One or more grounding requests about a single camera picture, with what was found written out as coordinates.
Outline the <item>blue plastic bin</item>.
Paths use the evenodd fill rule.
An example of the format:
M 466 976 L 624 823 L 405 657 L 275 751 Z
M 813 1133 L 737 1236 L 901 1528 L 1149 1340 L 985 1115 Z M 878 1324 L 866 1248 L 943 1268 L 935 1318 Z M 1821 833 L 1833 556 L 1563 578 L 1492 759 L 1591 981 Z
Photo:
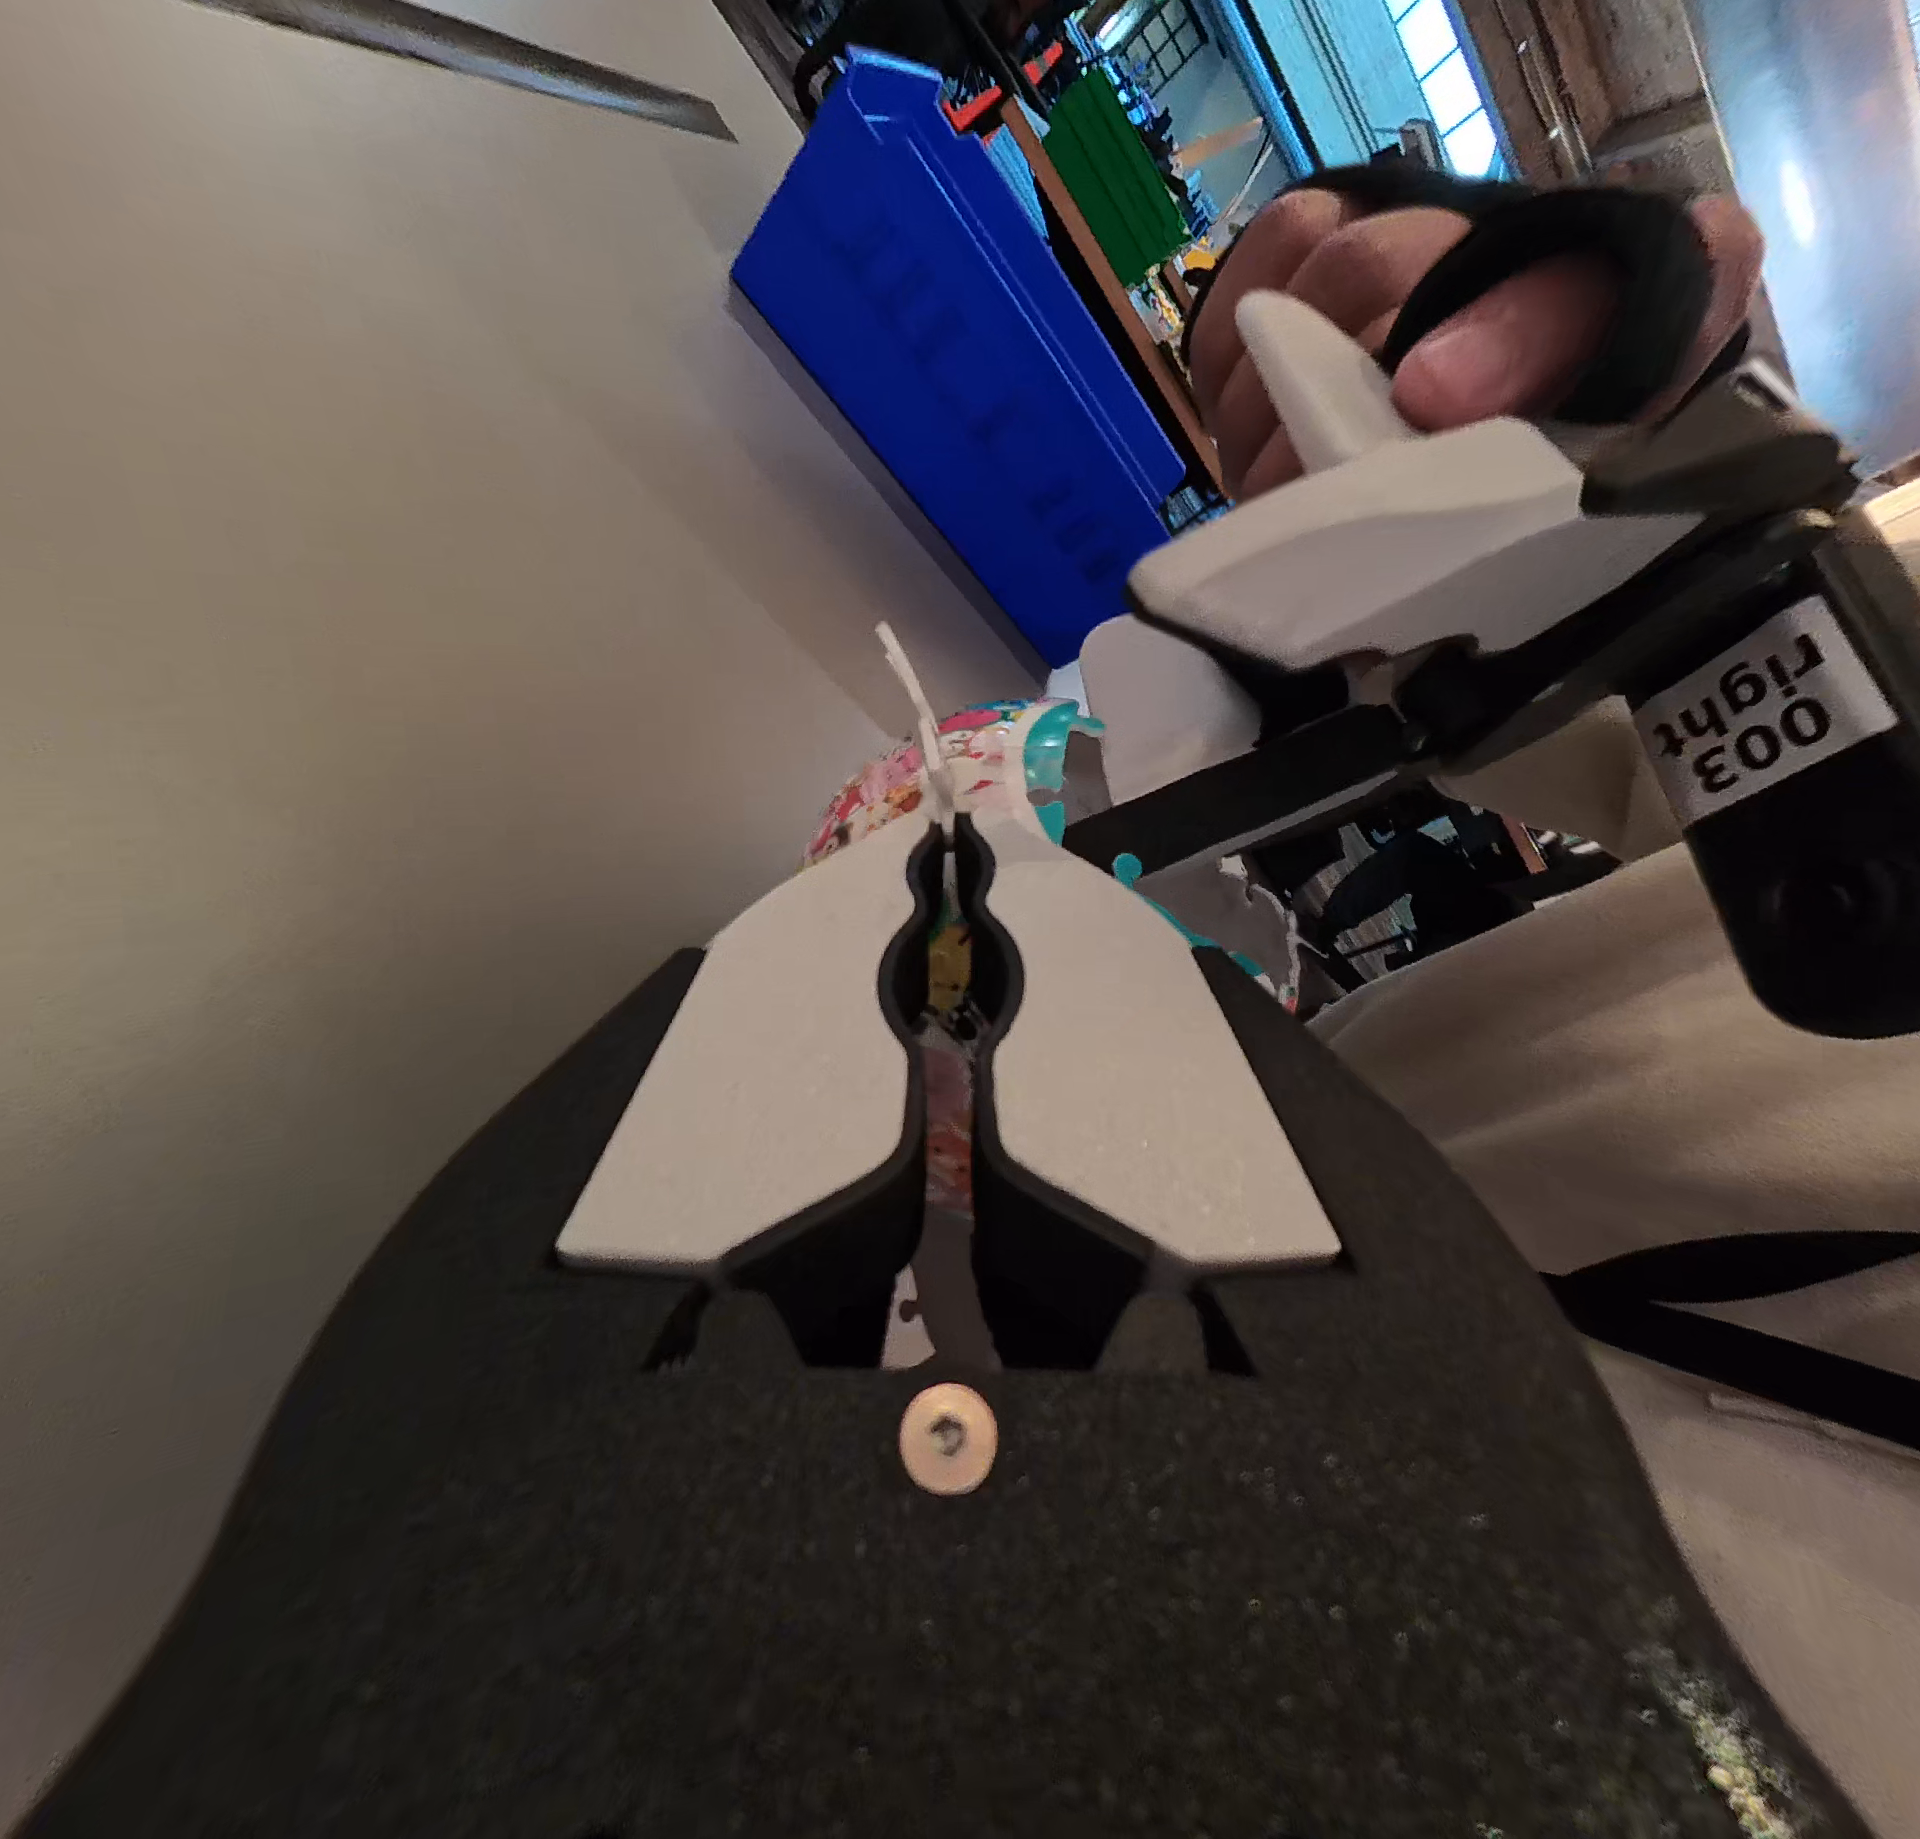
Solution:
M 734 288 L 1055 671 L 1124 613 L 1184 460 L 940 94 L 854 50 Z

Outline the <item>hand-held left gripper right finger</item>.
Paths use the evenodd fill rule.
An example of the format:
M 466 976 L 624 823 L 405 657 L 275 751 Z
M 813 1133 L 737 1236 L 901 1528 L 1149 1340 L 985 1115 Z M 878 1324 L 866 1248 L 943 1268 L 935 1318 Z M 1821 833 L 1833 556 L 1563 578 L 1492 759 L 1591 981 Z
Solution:
M 1136 1297 L 1345 1247 L 1205 959 L 1120 882 L 959 819 L 972 941 L 972 1279 L 999 1367 L 1093 1367 Z

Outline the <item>green plastic bin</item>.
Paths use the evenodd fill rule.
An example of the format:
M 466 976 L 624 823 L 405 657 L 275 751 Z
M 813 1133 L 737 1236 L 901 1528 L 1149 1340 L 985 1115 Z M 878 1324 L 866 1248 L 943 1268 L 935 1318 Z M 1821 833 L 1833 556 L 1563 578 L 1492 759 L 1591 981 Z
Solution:
M 1120 288 L 1142 288 L 1186 247 L 1186 220 L 1102 69 L 1058 94 L 1041 148 Z

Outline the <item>colourful puzzle ball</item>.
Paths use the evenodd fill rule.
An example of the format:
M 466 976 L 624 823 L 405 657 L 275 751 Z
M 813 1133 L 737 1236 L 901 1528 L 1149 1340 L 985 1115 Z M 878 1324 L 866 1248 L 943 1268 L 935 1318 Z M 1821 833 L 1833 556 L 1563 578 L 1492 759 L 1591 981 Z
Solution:
M 1061 842 L 1077 819 L 1110 804 L 1118 767 L 1105 722 L 1068 716 L 1068 700 L 985 700 L 938 722 L 956 798 L 975 811 L 1006 811 L 1025 798 L 1037 828 Z M 802 863 L 816 867 L 849 842 L 923 804 L 923 751 L 889 745 L 826 804 Z M 1287 906 L 1253 879 L 1238 854 L 1200 858 L 1147 876 L 1132 854 L 1115 862 L 1124 887 L 1153 899 L 1194 947 L 1224 952 L 1280 1009 L 1297 1013 L 1302 953 Z M 940 906 L 926 944 L 930 987 L 919 1019 L 926 1077 L 926 1209 L 972 1219 L 972 1061 L 984 1013 L 972 995 L 972 938 L 956 906 Z

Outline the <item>pale puzzle piece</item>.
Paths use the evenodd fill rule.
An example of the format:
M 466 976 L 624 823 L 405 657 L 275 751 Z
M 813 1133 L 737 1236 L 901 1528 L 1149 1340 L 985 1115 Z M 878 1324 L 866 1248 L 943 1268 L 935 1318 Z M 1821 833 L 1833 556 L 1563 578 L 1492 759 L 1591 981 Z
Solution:
M 889 622 L 878 622 L 876 638 L 883 647 L 883 657 L 885 657 L 891 677 L 898 681 L 898 687 L 901 687 L 901 693 L 911 697 L 911 709 L 913 709 L 913 736 L 915 736 L 915 751 L 919 751 L 923 808 L 930 811 L 940 835 L 952 842 L 959 801 L 956 801 L 956 782 L 952 782 L 952 770 L 948 770 L 948 754 L 943 754 L 943 739 L 940 739 L 940 727 L 938 727 L 938 716 L 935 716 L 935 709 L 923 693 L 923 681 L 919 681 L 913 659 L 907 657 L 896 628 Z

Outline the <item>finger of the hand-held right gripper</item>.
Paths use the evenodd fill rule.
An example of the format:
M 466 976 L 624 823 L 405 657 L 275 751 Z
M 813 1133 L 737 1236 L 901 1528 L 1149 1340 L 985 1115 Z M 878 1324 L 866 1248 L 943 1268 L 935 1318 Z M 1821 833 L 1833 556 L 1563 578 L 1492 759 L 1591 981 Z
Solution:
M 1139 619 L 1098 625 L 1078 651 L 1102 722 L 1109 798 L 1139 801 L 1260 744 L 1260 705 L 1213 657 Z
M 1251 290 L 1235 328 L 1306 472 L 1127 572 L 1136 613 L 1194 641 L 1290 673 L 1437 641 L 1507 651 L 1701 529 L 1591 512 L 1585 472 L 1526 421 L 1413 429 L 1389 374 L 1290 295 Z

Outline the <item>person's right hand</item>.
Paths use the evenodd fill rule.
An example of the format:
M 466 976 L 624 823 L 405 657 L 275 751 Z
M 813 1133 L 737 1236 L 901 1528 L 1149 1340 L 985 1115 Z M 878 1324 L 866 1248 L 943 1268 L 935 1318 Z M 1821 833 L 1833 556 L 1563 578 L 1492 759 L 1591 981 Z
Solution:
M 1710 297 L 1674 380 L 1646 415 L 1674 405 L 1750 318 L 1762 280 L 1762 232 L 1728 194 L 1692 202 L 1710 264 Z M 1466 236 L 1441 208 L 1359 213 L 1332 191 L 1290 191 L 1253 220 L 1186 325 L 1190 387 L 1214 442 L 1222 488 L 1253 501 L 1302 476 L 1302 458 L 1235 328 L 1251 290 L 1280 290 L 1378 355 L 1419 276 Z M 1547 415 L 1598 357 L 1621 295 L 1592 254 L 1540 260 L 1490 288 L 1419 339 L 1394 372 L 1394 409 L 1419 434 L 1482 415 Z

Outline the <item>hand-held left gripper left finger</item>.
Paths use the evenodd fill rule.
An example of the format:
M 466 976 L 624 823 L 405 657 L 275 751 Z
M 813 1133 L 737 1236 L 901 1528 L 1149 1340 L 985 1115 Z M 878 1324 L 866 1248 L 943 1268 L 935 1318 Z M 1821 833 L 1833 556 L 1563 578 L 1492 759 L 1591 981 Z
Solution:
M 565 1271 L 773 1305 L 813 1367 L 878 1367 L 923 1236 L 923 823 L 716 935 L 572 1214 Z

